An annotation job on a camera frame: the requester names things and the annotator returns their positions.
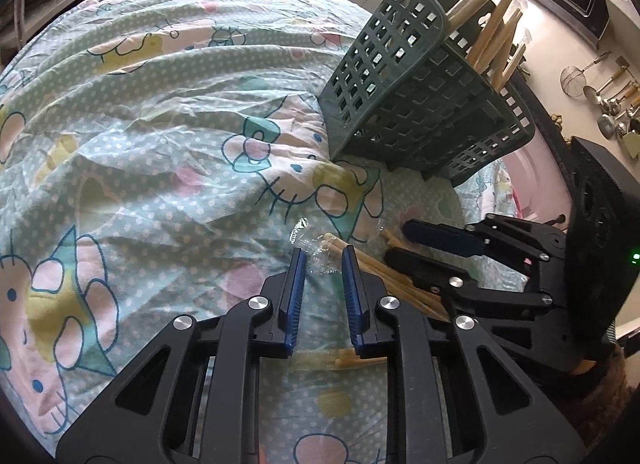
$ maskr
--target basket hole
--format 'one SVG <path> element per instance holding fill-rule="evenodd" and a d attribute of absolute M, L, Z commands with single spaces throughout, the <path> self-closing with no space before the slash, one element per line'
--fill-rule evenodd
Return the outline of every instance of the basket hole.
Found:
<path fill-rule="evenodd" d="M 408 41 L 409 45 L 414 46 L 421 37 L 422 35 L 418 31 L 414 30 L 406 40 Z"/>
<path fill-rule="evenodd" d="M 445 72 L 449 74 L 449 76 L 455 76 L 462 69 L 462 65 L 458 62 L 453 62 L 445 69 Z"/>
<path fill-rule="evenodd" d="M 400 6 L 406 9 L 407 7 L 411 6 L 411 2 L 412 0 L 403 0 L 402 2 L 400 2 Z"/>
<path fill-rule="evenodd" d="M 584 182 L 582 195 L 580 196 L 580 204 L 582 205 L 584 214 L 590 216 L 593 211 L 593 187 L 588 180 Z"/>
<path fill-rule="evenodd" d="M 402 47 L 400 47 L 397 51 L 396 51 L 396 63 L 400 63 L 402 61 L 402 58 L 404 57 L 404 49 Z"/>
<path fill-rule="evenodd" d="M 609 241 L 609 219 L 604 213 L 596 220 L 596 241 L 601 248 Z"/>
<path fill-rule="evenodd" d="M 415 18 L 418 18 L 418 15 L 422 12 L 422 10 L 424 9 L 424 4 L 416 4 L 414 7 L 414 10 L 411 12 L 412 16 Z"/>

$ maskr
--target bed sheet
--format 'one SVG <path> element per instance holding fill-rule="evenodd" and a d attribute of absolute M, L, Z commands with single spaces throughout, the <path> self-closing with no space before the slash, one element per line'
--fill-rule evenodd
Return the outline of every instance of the bed sheet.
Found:
<path fill-rule="evenodd" d="M 374 256 L 382 223 L 465 222 L 446 180 L 328 161 L 316 96 L 368 17 L 86 0 L 0 75 L 0 386 L 50 452 L 173 317 L 224 314 L 285 270 L 300 217 Z M 339 275 L 309 274 L 298 350 L 348 345 Z M 383 367 L 260 376 L 264 462 L 384 462 Z"/>

